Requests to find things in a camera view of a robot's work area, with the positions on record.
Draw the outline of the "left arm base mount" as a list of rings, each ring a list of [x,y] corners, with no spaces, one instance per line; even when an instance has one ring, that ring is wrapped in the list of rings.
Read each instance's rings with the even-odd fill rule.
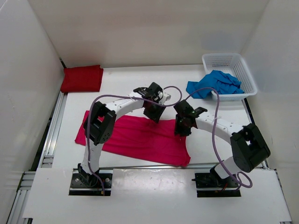
[[[113,172],[111,170],[99,170],[97,176],[102,180],[104,191],[100,180],[91,175],[84,178],[77,169],[73,169],[69,195],[70,196],[111,196]]]

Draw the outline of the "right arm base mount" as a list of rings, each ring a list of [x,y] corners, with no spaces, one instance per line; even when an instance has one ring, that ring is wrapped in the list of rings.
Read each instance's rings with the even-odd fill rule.
[[[195,173],[192,181],[198,198],[241,197],[239,185],[231,177],[218,181],[210,173]]]

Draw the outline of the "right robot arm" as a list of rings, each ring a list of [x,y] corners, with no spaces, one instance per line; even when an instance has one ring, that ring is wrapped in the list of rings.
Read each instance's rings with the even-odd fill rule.
[[[189,136],[196,128],[212,134],[212,145],[217,136],[226,141],[232,149],[232,156],[219,162],[210,171],[210,182],[214,186],[223,185],[227,177],[239,172],[249,173],[266,160],[271,152],[259,128],[255,124],[241,126],[218,118],[207,109],[194,109],[186,100],[174,106],[176,114],[175,134]]]

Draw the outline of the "pink t-shirt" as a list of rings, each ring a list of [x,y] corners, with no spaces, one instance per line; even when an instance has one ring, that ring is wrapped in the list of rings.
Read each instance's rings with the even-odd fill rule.
[[[103,151],[185,167],[191,160],[186,137],[175,135],[174,128],[174,119],[155,123],[144,117],[124,115],[116,121],[112,137],[104,144]]]

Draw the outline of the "red t-shirt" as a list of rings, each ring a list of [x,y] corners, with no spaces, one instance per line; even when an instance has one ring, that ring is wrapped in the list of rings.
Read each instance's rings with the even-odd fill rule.
[[[62,93],[99,92],[103,71],[100,65],[64,68],[60,91]]]

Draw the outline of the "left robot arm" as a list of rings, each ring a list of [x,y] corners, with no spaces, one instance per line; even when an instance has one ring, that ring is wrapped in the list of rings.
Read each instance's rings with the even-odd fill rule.
[[[170,98],[170,94],[152,82],[149,87],[138,87],[111,103],[93,102],[84,123],[86,144],[83,161],[78,164],[80,181],[88,188],[103,182],[99,179],[100,155],[104,143],[112,137],[117,119],[143,108],[143,114],[158,123],[165,110],[164,104]]]

